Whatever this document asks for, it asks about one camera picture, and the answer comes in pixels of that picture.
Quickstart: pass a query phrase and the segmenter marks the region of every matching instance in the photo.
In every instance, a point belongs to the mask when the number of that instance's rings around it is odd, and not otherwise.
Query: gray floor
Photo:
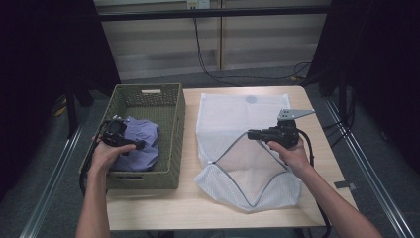
[[[261,79],[256,77],[281,77],[293,73],[292,67],[287,68],[263,68],[256,70],[238,70],[217,75],[246,75],[250,77],[224,78],[241,86],[265,86],[265,85],[292,85],[295,82],[286,79]],[[219,87],[231,86],[210,79],[204,73],[189,75],[168,76],[154,79],[130,80],[125,83],[162,83],[181,82],[188,87]],[[328,110],[324,98],[319,95],[317,85],[305,88],[322,126],[331,125],[334,120]],[[40,217],[41,227],[34,231],[38,237],[72,237],[81,208],[82,196],[78,188],[78,169],[84,158],[91,136],[95,133],[106,109],[108,98],[94,93],[96,100],[90,108],[79,108],[79,115],[85,115],[86,120],[80,138],[69,157],[68,163],[63,170],[57,190],[52,194],[51,202],[46,204],[48,212]],[[19,237],[25,228],[28,218],[48,183],[50,176],[57,164],[66,143],[67,118],[63,114],[60,117],[52,117],[45,129],[41,145],[28,165],[24,175],[15,187],[9,190],[6,197],[0,203],[0,237]],[[336,129],[326,131],[326,136],[334,143],[340,133],[333,133]],[[417,205],[420,198],[420,176],[407,166],[392,141],[385,141],[381,137],[381,128],[375,124],[368,112],[362,105],[356,104],[356,119],[352,132],[359,141],[366,156],[371,162],[380,181],[386,187],[398,211],[414,235],[420,235],[420,206]],[[352,191],[356,204],[368,219],[379,229],[384,237],[398,237],[393,225],[388,219],[388,214],[383,210],[382,204],[376,198],[368,180],[360,169],[355,156],[350,151],[345,140],[341,140],[333,148],[333,152],[346,181],[354,182],[357,189]],[[314,237],[320,237],[324,228],[311,229]],[[187,231],[178,233],[186,236]],[[156,231],[145,232],[113,232],[113,237],[148,237],[157,236]],[[335,232],[330,237],[337,237]]]

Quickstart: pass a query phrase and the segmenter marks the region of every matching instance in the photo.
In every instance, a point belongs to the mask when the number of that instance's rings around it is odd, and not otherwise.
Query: right hand
[[[269,141],[267,144],[270,148],[280,153],[280,158],[291,167],[296,176],[300,177],[307,168],[311,168],[302,138],[299,138],[297,145],[290,149],[284,148],[275,141]]]

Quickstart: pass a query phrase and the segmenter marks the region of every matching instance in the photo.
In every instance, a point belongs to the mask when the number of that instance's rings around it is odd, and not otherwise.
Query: white fabric
[[[195,182],[212,198],[246,211],[297,203],[301,180],[249,129],[275,126],[287,95],[202,94],[196,136],[202,172]]]

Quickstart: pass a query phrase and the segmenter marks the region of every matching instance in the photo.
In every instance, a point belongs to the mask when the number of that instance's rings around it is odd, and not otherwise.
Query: wicker basket
[[[182,85],[177,83],[117,85],[103,121],[111,119],[114,115],[123,118],[132,116],[157,123],[160,127],[157,141],[159,159],[147,172],[110,172],[107,177],[107,188],[178,188],[185,121]]]

